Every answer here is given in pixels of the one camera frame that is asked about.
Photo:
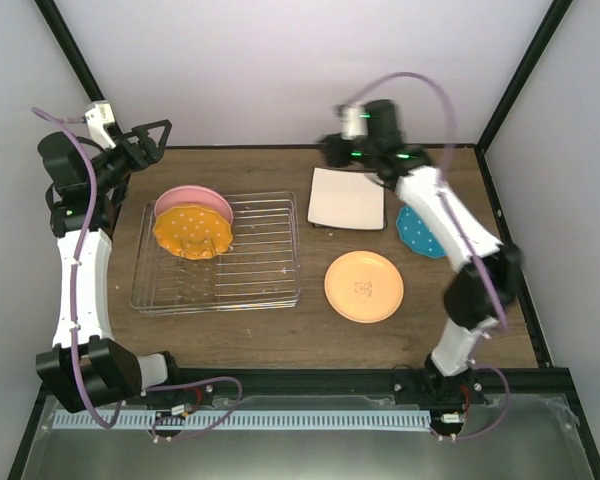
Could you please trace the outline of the teal dotted scalloped plate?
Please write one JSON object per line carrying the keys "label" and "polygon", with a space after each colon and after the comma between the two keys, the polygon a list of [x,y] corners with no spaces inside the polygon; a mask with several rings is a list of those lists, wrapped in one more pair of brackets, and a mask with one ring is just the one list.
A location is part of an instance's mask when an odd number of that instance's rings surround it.
{"label": "teal dotted scalloped plate", "polygon": [[446,256],[444,248],[435,235],[410,206],[401,207],[395,226],[399,239],[412,252],[431,259],[440,259]]}

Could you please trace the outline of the light orange round plate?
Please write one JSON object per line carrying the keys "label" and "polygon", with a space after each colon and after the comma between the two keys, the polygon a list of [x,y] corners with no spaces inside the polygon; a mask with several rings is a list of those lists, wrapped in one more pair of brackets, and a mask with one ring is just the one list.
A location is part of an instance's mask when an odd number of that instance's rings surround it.
{"label": "light orange round plate", "polygon": [[396,266],[370,251],[352,251],[334,260],[324,276],[331,307],[347,320],[372,324],[388,319],[404,298]]}

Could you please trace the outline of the floral square plate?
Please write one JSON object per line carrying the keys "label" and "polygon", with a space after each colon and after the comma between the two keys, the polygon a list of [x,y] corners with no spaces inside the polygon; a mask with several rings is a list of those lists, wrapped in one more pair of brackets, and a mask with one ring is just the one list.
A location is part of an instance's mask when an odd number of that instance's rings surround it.
{"label": "floral square plate", "polygon": [[375,231],[383,231],[387,228],[387,222],[383,221],[378,225],[362,225],[362,226],[352,226],[352,225],[330,225],[330,224],[321,224],[316,222],[308,221],[308,224],[313,228],[327,228],[327,229],[335,229],[335,230],[343,230],[343,231],[361,231],[361,232],[375,232]]}

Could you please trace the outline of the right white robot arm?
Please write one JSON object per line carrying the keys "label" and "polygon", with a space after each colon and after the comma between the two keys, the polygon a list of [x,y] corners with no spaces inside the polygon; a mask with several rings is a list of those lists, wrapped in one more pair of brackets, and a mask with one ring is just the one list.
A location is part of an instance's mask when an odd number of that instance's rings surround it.
{"label": "right white robot arm", "polygon": [[469,212],[446,181],[441,164],[409,147],[388,99],[338,106],[341,130],[319,141],[330,167],[362,166],[411,208],[443,249],[455,275],[443,293],[447,321],[425,360],[424,389],[438,403],[452,399],[470,369],[478,341],[507,325],[516,297],[522,254],[492,235]]}

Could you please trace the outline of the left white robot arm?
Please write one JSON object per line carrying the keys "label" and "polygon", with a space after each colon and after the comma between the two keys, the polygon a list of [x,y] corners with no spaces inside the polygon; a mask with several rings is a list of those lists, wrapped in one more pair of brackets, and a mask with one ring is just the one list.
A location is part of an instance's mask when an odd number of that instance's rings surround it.
{"label": "left white robot arm", "polygon": [[128,179],[162,159],[170,131],[170,121],[160,120],[114,136],[112,146],[64,132],[37,146],[52,180],[45,197],[62,283],[52,347],[37,355],[35,368],[71,413],[146,389],[164,404],[183,395],[185,381],[169,352],[138,356],[115,341],[107,296],[113,230]]}

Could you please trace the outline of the orange dotted scalloped plate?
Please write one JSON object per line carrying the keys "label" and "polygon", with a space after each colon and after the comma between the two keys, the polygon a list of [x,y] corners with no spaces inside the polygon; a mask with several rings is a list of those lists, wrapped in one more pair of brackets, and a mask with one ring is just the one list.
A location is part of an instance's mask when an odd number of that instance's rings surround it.
{"label": "orange dotted scalloped plate", "polygon": [[152,232],[162,249],[191,261],[224,254],[233,243],[230,223],[216,210],[196,204],[175,206],[158,215]]}

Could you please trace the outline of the plain white square plate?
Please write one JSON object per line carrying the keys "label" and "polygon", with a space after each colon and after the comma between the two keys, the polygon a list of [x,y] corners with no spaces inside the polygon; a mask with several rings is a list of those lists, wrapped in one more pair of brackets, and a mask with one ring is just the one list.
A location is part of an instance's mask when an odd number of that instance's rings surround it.
{"label": "plain white square plate", "polygon": [[366,173],[315,168],[307,221],[330,225],[378,225],[385,221],[384,189]]}

